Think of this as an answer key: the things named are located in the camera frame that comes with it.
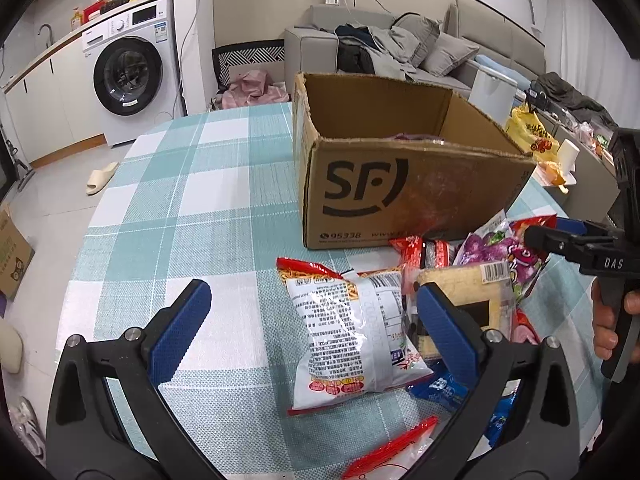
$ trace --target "pillow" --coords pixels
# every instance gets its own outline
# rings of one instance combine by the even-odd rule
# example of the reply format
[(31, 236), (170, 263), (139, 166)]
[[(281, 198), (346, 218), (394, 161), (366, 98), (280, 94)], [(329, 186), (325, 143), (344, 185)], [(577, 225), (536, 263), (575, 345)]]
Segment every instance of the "pillow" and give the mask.
[(440, 35), (438, 22), (425, 18), (415, 12), (406, 12), (393, 22), (391, 27), (404, 28), (420, 41), (420, 45), (409, 59), (409, 63), (417, 67), (429, 55), (429, 52)]
[(500, 72), (501, 74), (507, 77), (510, 77), (516, 83), (518, 83), (518, 88), (523, 92), (526, 92), (531, 86), (531, 81), (529, 78), (527, 78), (526, 76), (523, 76), (520, 72), (518, 72), (517, 70), (514, 70), (513, 68), (509, 68), (507, 66), (501, 65), (497, 61), (494, 61), (493, 59), (491, 59), (488, 56), (485, 56), (484, 54), (478, 54), (476, 56), (476, 61), (481, 65), (487, 66), (489, 68), (493, 68), (496, 72)]
[(420, 68), (431, 75), (443, 77), (474, 56), (478, 50), (479, 45), (443, 32), (436, 40), (433, 51), (420, 64)]

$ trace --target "human hand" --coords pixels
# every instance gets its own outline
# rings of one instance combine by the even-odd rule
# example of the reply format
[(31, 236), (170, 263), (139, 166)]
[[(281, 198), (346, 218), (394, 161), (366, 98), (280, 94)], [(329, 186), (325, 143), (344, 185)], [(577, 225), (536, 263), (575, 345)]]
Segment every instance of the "human hand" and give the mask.
[[(611, 307), (602, 303), (600, 282), (597, 278), (591, 283), (591, 299), (593, 300), (593, 349), (599, 358), (606, 361), (618, 344), (618, 335), (614, 331), (616, 316)], [(625, 296), (625, 310), (631, 315), (640, 314), (640, 291), (633, 290)], [(639, 343), (636, 343), (630, 362), (640, 363)]]

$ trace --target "sf logo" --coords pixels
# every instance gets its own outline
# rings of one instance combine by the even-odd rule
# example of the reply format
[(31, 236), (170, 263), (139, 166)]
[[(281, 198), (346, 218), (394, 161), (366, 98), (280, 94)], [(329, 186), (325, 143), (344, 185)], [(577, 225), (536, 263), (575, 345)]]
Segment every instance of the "sf logo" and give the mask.
[[(331, 190), (324, 192), (326, 200), (343, 200), (351, 198), (353, 207), (337, 208), (324, 205), (322, 214), (329, 216), (364, 216), (388, 207), (402, 191), (409, 173), (409, 161), (396, 158), (395, 171), (390, 162), (364, 162), (360, 171), (348, 160), (330, 162), (326, 170), (326, 179)], [(380, 191), (367, 192), (370, 188), (382, 190), (381, 200), (372, 197), (380, 196)]]

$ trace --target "faucet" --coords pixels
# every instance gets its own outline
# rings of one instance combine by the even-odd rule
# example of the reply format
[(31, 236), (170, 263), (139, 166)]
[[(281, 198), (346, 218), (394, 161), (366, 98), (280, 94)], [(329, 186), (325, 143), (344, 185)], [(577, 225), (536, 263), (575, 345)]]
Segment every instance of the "faucet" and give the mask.
[(49, 23), (45, 23), (44, 25), (40, 26), (40, 30), (38, 31), (38, 36), (40, 35), (40, 33), (42, 32), (42, 29), (47, 27), (49, 29), (49, 43), (45, 43), (47, 45), (47, 48), (49, 48), (51, 45), (53, 45), (53, 31), (51, 30), (51, 25), (49, 25)]

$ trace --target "washing machine door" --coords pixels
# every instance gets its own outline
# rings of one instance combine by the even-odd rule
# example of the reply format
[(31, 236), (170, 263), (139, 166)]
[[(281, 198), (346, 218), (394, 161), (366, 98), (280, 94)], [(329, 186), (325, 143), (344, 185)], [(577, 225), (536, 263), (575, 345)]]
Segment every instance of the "washing machine door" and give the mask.
[(161, 81), (160, 54), (141, 38), (120, 38), (108, 44), (95, 62), (95, 94), (117, 115), (143, 110), (158, 93)]

